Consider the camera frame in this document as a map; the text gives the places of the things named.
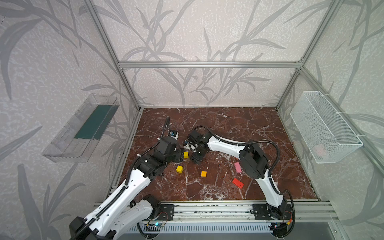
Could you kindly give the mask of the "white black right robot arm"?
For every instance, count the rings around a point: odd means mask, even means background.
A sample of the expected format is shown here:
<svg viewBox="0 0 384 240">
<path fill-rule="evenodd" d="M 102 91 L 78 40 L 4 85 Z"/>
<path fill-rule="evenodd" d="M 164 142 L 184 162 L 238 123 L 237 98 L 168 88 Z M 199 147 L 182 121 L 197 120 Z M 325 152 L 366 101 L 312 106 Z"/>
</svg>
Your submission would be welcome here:
<svg viewBox="0 0 384 240">
<path fill-rule="evenodd" d="M 271 166 L 268 158 L 260 147 L 261 143 L 267 143 L 275 147 L 277 156 Z M 279 147 L 268 140 L 251 142 L 238 142 L 225 139 L 216 135 L 213 130 L 205 126 L 195 127 L 183 146 L 192 151 L 191 159 L 199 164 L 208 152 L 220 152 L 240 161 L 241 168 L 252 179 L 255 179 L 266 198 L 267 216 L 272 219 L 282 219 L 287 209 L 288 202 L 282 191 L 278 189 L 271 171 L 275 168 L 280 159 Z"/>
</svg>

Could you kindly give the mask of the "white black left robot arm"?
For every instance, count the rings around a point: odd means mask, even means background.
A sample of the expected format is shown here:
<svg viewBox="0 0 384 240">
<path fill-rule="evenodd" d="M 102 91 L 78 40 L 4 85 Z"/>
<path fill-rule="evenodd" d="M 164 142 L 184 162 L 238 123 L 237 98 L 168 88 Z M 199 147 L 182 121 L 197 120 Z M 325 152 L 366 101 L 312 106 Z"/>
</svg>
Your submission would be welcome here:
<svg viewBox="0 0 384 240">
<path fill-rule="evenodd" d="M 166 118 L 161 136 L 154 146 L 139 154 L 130 166 L 124 182 L 86 217 L 76 217 L 70 223 L 72 240 L 117 240 L 133 225 L 159 215 L 160 201 L 146 196 L 135 206 L 130 203 L 167 166 L 184 159 L 178 143 L 178 132 L 171 130 Z"/>
</svg>

